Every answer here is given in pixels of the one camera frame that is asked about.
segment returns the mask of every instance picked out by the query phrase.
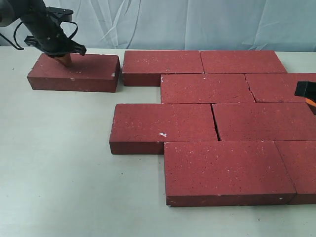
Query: table surface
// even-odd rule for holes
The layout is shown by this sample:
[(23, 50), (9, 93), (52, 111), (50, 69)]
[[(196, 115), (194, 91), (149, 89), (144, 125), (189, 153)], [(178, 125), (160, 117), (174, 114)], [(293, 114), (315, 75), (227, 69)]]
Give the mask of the table surface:
[[(40, 52), (0, 55), (1, 237), (316, 236), (316, 205), (170, 208), (163, 156), (111, 155), (116, 103), (159, 103), (160, 88), (33, 91)], [(290, 73), (316, 73), (316, 53), (277, 55)]]

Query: white backdrop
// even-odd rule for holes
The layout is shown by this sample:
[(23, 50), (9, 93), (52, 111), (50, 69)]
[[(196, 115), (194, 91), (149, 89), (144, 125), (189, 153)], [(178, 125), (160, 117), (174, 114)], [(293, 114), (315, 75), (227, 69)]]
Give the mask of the white backdrop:
[[(89, 48), (316, 50), (316, 0), (45, 0)], [(17, 22), (0, 32), (10, 39)], [(67, 34), (73, 27), (63, 24)], [(18, 41), (28, 31), (21, 27)], [(8, 45), (0, 40), (1, 45)]]

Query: black object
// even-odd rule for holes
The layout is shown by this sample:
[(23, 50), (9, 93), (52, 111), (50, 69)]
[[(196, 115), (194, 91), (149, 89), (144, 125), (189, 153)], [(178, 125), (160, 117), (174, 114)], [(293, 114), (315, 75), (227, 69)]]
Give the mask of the black object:
[[(78, 31), (77, 24), (72, 22), (73, 13), (68, 9), (46, 7), (43, 0), (0, 0), (0, 27), (20, 18), (32, 33), (25, 39), (28, 46), (34, 46), (50, 57), (62, 57), (69, 53), (85, 55), (85, 46), (72, 40)], [(62, 22), (76, 25), (71, 36), (67, 37), (64, 33), (60, 26)]]
[(316, 82), (299, 81), (296, 85), (295, 96), (305, 97), (316, 102)]

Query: red brick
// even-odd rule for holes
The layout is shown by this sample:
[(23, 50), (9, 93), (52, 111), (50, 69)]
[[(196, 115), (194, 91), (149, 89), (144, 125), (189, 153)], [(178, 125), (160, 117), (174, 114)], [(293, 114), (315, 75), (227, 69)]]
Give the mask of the red brick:
[(116, 55), (72, 54), (64, 67), (42, 54), (27, 78), (34, 90), (116, 92), (120, 63)]
[(316, 140), (316, 117), (304, 102), (212, 106), (221, 141)]
[(294, 95), (297, 82), (316, 81), (316, 74), (246, 74), (246, 80), (257, 102), (304, 102)]
[(110, 135), (112, 154), (163, 154), (164, 142), (173, 141), (217, 141), (211, 106), (116, 106)]
[(161, 76), (161, 102), (240, 103), (255, 101), (243, 74), (175, 74)]
[(166, 204), (286, 204), (295, 188), (272, 141), (165, 144)]
[(199, 51), (126, 51), (125, 86), (160, 86), (161, 74), (202, 74)]
[(276, 146), (297, 192), (290, 204), (316, 204), (316, 141), (281, 141)]
[(202, 51), (205, 73), (286, 73), (273, 51)]

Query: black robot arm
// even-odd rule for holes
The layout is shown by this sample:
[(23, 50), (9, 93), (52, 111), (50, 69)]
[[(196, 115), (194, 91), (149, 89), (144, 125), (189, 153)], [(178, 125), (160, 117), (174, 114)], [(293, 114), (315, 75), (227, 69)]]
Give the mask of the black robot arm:
[(67, 37), (62, 22), (72, 22), (72, 10), (46, 7), (43, 0), (0, 0), (0, 27), (21, 19), (31, 32), (25, 43), (34, 46), (49, 57), (63, 57), (70, 53), (85, 55), (86, 48)]

